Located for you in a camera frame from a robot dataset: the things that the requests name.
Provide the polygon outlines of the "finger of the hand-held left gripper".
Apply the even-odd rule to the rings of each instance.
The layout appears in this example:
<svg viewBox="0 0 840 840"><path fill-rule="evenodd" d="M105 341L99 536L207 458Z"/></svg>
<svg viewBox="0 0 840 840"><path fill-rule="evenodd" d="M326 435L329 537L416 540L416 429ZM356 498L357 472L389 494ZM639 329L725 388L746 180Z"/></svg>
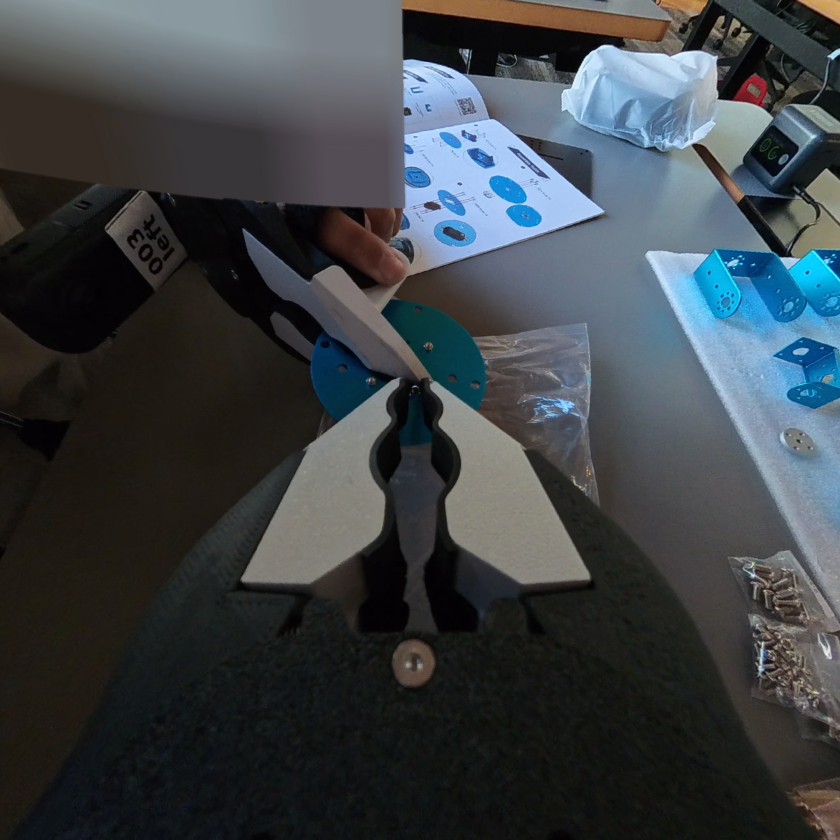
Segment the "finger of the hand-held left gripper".
<svg viewBox="0 0 840 840"><path fill-rule="evenodd" d="M322 341L319 336L323 328L306 309L292 301L279 299L273 304L269 322L277 342L307 363L311 362L313 351Z"/></svg>
<svg viewBox="0 0 840 840"><path fill-rule="evenodd" d="M243 235L248 255L268 288L313 316L322 330L369 369L411 382L428 377L423 363L382 313L380 306L391 299L393 290L378 285L361 289L331 260L306 280L251 233L244 230Z"/></svg>

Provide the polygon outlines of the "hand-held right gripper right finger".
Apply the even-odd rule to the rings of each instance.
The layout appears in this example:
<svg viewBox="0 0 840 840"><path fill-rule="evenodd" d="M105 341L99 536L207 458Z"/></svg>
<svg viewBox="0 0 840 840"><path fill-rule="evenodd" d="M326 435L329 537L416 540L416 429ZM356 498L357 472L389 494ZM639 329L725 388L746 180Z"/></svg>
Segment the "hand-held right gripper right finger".
<svg viewBox="0 0 840 840"><path fill-rule="evenodd" d="M438 383L422 383L432 465L444 481L437 547L473 606L587 586L592 578L529 451Z"/></svg>

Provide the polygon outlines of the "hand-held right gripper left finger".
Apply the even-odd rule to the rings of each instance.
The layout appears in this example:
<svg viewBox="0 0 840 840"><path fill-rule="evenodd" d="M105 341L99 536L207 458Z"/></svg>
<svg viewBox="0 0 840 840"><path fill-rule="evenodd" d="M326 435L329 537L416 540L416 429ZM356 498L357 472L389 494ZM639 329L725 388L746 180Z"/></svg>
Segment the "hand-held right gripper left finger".
<svg viewBox="0 0 840 840"><path fill-rule="evenodd" d="M248 589L359 601L363 550L385 525L371 452L392 424L393 380L313 441L240 581Z"/></svg>

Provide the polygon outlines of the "blue round metal plate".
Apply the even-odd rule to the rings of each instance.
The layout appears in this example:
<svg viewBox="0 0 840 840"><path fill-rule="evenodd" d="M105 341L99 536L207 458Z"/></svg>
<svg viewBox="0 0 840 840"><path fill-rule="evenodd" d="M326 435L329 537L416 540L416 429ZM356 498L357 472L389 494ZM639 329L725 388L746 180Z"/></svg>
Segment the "blue round metal plate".
<svg viewBox="0 0 840 840"><path fill-rule="evenodd" d="M385 319L413 349L432 380L473 409L482 402L487 375L473 338L457 321L413 301L388 302ZM392 377L369 369L336 339L322 332L311 357L311 379L325 411L336 421L350 414Z"/></svg>

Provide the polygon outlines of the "clear plastic bag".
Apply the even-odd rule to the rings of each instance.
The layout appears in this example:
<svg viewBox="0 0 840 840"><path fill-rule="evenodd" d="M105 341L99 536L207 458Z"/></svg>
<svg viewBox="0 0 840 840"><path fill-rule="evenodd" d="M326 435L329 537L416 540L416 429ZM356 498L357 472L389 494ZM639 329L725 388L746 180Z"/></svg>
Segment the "clear plastic bag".
<svg viewBox="0 0 840 840"><path fill-rule="evenodd" d="M477 410L599 501L587 421L591 359L583 323L475 338L486 370Z"/></svg>

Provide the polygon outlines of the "person's left hand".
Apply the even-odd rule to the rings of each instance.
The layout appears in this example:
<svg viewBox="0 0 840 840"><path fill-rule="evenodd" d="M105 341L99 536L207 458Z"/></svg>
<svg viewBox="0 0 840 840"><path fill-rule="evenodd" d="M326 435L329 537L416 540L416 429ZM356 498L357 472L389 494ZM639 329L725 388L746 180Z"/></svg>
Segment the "person's left hand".
<svg viewBox="0 0 840 840"><path fill-rule="evenodd" d="M406 278L408 263L390 242L400 231L403 209L370 207L363 214L359 224L336 206L324 207L317 225L318 248L383 286L399 284Z"/></svg>

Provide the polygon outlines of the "white instruction booklet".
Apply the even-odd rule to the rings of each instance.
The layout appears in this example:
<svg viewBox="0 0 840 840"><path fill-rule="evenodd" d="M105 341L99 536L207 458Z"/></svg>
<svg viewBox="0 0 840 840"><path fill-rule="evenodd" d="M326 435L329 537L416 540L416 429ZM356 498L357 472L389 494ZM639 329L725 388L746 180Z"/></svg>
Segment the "white instruction booklet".
<svg viewBox="0 0 840 840"><path fill-rule="evenodd" d="M517 135L489 119L456 70L403 62L405 204L400 250L413 274L601 216Z"/></svg>

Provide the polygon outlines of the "white foam sheet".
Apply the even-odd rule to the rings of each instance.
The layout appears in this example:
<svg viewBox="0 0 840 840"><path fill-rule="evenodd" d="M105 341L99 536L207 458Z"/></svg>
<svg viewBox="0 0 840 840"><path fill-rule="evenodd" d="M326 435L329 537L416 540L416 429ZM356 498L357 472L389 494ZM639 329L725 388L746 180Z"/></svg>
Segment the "white foam sheet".
<svg viewBox="0 0 840 840"><path fill-rule="evenodd" d="M802 369L774 358L805 337L838 346L838 318L808 308L797 320L774 321L752 285L741 284L742 303L729 318L710 312L693 277L704 254L646 253L660 286L696 355L755 461L801 550L804 563L834 610L839 598L838 402L799 406L787 391ZM796 427L815 441L813 455L782 445L780 432Z"/></svg>

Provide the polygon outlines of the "small bag of silver screws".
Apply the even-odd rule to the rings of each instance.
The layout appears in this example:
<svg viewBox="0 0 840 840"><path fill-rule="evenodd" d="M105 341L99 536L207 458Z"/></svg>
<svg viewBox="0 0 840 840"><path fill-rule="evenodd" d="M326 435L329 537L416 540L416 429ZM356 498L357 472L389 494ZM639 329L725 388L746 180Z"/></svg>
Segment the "small bag of silver screws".
<svg viewBox="0 0 840 840"><path fill-rule="evenodd" d="M811 720L807 738L839 743L838 637L751 614L752 696L795 709Z"/></svg>
<svg viewBox="0 0 840 840"><path fill-rule="evenodd" d="M814 633L832 634L839 623L823 595L790 551L765 559L729 557L731 572L764 617Z"/></svg>

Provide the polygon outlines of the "orange-edged table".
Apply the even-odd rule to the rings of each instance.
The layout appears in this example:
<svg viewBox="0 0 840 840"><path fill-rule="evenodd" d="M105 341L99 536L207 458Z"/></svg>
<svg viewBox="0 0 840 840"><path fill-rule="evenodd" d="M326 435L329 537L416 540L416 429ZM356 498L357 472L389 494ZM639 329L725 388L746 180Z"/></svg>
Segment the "orange-edged table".
<svg viewBox="0 0 840 840"><path fill-rule="evenodd" d="M671 17L653 1L403 1L405 12L660 41Z"/></svg>

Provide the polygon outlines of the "crumpled white plastic bag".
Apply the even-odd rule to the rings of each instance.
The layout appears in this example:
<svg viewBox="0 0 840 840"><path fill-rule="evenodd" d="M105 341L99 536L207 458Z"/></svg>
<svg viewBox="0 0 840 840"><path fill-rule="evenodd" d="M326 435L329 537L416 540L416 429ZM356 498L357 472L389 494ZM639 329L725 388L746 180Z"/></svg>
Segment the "crumpled white plastic bag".
<svg viewBox="0 0 840 840"><path fill-rule="evenodd" d="M667 56L604 45L562 92L562 110L577 123L663 152L703 140L717 108L718 61L704 51Z"/></svg>

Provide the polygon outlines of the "small bag of brass standoffs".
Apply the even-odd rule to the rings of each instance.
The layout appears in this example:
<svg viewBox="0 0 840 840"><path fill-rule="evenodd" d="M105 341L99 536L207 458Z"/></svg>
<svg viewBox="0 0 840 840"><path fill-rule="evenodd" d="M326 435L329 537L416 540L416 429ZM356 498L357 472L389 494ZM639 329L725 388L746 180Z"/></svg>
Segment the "small bag of brass standoffs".
<svg viewBox="0 0 840 840"><path fill-rule="evenodd" d="M798 785L790 798L820 838L839 839L839 777Z"/></svg>

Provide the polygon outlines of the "grey device with display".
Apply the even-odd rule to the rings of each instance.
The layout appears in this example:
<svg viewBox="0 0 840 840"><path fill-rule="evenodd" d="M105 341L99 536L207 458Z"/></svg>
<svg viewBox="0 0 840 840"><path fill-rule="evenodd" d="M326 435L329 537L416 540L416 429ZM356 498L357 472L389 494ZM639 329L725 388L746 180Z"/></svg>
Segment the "grey device with display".
<svg viewBox="0 0 840 840"><path fill-rule="evenodd" d="M791 196L839 162L839 122L822 108L791 104L772 120L742 162L771 193Z"/></svg>

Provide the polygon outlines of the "blue metal U bracket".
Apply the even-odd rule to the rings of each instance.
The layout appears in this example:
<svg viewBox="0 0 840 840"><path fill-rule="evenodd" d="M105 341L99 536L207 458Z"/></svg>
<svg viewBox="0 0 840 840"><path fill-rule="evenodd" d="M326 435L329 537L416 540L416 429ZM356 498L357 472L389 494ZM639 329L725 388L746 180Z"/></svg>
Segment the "blue metal U bracket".
<svg viewBox="0 0 840 840"><path fill-rule="evenodd" d="M711 313L730 317L742 294L737 278L748 278L775 321L799 318L806 306L804 292L774 253L738 249L715 249L693 272L693 277Z"/></svg>
<svg viewBox="0 0 840 840"><path fill-rule="evenodd" d="M839 314L839 250L815 248L799 259L790 273L817 314Z"/></svg>

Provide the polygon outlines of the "blue angled metal bracket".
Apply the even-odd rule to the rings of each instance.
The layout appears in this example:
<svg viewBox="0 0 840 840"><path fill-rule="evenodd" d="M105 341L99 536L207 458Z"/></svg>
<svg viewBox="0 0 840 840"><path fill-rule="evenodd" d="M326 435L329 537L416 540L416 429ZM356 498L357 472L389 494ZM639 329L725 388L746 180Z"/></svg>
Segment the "blue angled metal bracket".
<svg viewBox="0 0 840 840"><path fill-rule="evenodd" d="M786 394L792 402L818 408L839 398L838 348L802 337L775 353L774 358L802 367L805 380Z"/></svg>

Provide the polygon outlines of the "black metal table frame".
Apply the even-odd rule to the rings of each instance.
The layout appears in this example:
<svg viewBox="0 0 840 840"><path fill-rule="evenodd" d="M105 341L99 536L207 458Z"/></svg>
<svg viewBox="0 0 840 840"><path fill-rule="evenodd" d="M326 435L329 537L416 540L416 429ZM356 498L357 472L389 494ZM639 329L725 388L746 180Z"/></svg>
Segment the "black metal table frame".
<svg viewBox="0 0 840 840"><path fill-rule="evenodd" d="M752 37L736 56L728 74L718 85L720 99L732 100L742 84L759 67L770 47L778 48L819 80L824 78L830 49L786 23L754 1L709 1L689 32L683 51L701 50L718 18L731 14L752 31Z"/></svg>

